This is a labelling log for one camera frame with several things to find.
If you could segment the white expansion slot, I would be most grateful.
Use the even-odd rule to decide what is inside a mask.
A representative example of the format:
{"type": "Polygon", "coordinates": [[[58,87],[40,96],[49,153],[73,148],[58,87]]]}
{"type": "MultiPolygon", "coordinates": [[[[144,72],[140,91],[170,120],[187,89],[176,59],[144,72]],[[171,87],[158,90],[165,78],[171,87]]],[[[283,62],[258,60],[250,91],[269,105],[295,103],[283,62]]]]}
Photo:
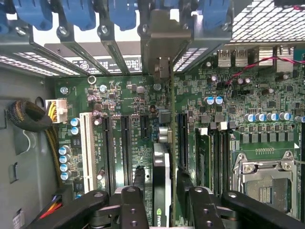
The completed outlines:
{"type": "Polygon", "coordinates": [[[84,193],[97,189],[92,113],[80,113],[84,193]]]}

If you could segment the long black expansion slot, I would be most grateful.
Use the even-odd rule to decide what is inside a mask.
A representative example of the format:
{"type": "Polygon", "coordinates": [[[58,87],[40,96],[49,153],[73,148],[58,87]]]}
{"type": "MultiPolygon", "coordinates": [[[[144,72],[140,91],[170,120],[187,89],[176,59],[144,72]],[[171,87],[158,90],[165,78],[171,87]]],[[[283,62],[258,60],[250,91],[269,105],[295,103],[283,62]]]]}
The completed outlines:
{"type": "Polygon", "coordinates": [[[116,188],[111,117],[102,118],[102,140],[105,160],[106,189],[111,196],[116,188]]]}
{"type": "Polygon", "coordinates": [[[128,115],[121,116],[121,134],[122,134],[122,157],[124,185],[130,186],[133,183],[132,178],[132,138],[131,124],[128,115]]]}
{"type": "Polygon", "coordinates": [[[177,115],[179,168],[188,169],[188,124],[187,114],[177,115]]]}

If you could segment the CPU socket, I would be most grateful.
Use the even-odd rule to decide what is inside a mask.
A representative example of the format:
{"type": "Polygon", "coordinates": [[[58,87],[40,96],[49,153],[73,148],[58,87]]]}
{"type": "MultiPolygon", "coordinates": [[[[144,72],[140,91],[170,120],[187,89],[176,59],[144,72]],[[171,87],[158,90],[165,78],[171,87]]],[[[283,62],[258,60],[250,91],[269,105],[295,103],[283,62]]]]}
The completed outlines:
{"type": "Polygon", "coordinates": [[[233,166],[232,190],[296,219],[297,165],[292,151],[272,160],[248,160],[245,153],[239,153],[233,166]]]}

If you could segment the short black expansion slot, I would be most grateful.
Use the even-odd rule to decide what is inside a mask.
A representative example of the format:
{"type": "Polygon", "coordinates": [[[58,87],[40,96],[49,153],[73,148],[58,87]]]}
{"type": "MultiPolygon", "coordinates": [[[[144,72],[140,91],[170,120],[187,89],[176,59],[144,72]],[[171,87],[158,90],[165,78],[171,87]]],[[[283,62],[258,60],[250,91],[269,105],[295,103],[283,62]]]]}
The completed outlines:
{"type": "Polygon", "coordinates": [[[140,115],[141,138],[148,140],[150,137],[150,119],[148,115],[140,115]]]}

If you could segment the green motherboard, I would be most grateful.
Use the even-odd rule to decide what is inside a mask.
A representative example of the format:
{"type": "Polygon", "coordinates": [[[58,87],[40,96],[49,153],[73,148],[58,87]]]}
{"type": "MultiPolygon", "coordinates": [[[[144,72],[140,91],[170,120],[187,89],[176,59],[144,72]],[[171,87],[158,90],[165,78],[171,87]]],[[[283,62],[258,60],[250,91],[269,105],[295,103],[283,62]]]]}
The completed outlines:
{"type": "MultiPolygon", "coordinates": [[[[187,73],[174,76],[175,157],[170,226],[186,226],[177,197],[179,168],[177,115],[187,114],[188,169],[194,186],[220,197],[232,190],[239,153],[248,160],[272,160],[292,151],[297,165],[296,219],[305,222],[305,52],[273,47],[256,60],[256,50],[219,51],[187,73]]],[[[128,115],[132,138],[132,178],[145,171],[144,205],[153,226],[153,145],[157,107],[164,89],[148,75],[89,76],[56,82],[66,100],[68,122],[59,124],[60,179],[74,198],[84,195],[80,113],[92,113],[97,189],[106,189],[102,118],[111,117],[116,189],[124,185],[121,116],[128,115]],[[150,119],[150,137],[141,138],[140,115],[150,119]]]]}

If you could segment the blue card retention latch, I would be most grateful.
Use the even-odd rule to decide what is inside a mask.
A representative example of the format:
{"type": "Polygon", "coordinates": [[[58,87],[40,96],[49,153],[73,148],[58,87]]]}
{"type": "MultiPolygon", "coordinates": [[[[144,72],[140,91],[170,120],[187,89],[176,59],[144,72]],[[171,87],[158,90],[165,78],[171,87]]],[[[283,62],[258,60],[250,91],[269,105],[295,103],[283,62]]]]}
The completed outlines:
{"type": "Polygon", "coordinates": [[[213,30],[226,23],[230,0],[199,0],[199,14],[203,16],[203,29],[213,30]]]}
{"type": "Polygon", "coordinates": [[[67,20],[81,31],[94,29],[96,15],[92,0],[67,0],[67,20]]]}
{"type": "Polygon", "coordinates": [[[108,0],[110,20],[121,31],[127,31],[136,27],[137,0],[108,0]]]}
{"type": "Polygon", "coordinates": [[[53,27],[51,5],[48,0],[12,0],[18,17],[39,31],[53,27]]]}

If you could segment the open dark PC case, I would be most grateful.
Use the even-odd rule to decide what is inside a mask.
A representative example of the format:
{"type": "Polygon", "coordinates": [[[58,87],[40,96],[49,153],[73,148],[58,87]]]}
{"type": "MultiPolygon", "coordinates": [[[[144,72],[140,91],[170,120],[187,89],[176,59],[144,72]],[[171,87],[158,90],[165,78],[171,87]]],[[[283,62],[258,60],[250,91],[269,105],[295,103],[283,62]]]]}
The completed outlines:
{"type": "Polygon", "coordinates": [[[67,0],[48,0],[53,27],[39,31],[21,20],[12,0],[0,0],[0,229],[26,229],[46,211],[74,198],[60,179],[58,126],[45,100],[56,82],[89,76],[153,76],[149,24],[153,10],[191,33],[174,61],[174,76],[219,51],[273,47],[305,52],[305,0],[230,0],[226,23],[203,29],[199,0],[137,0],[136,27],[111,22],[108,0],[92,0],[96,26],[81,31],[67,16],[67,0]]]}

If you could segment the white power connector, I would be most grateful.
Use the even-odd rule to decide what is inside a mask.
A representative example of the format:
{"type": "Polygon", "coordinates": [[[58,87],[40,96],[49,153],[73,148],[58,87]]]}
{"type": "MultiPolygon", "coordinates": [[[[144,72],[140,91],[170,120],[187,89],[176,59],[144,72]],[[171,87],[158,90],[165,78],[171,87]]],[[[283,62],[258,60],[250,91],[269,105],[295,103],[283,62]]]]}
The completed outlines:
{"type": "Polygon", "coordinates": [[[68,122],[68,109],[66,100],[45,100],[46,115],[54,124],[66,124],[68,122]]]}

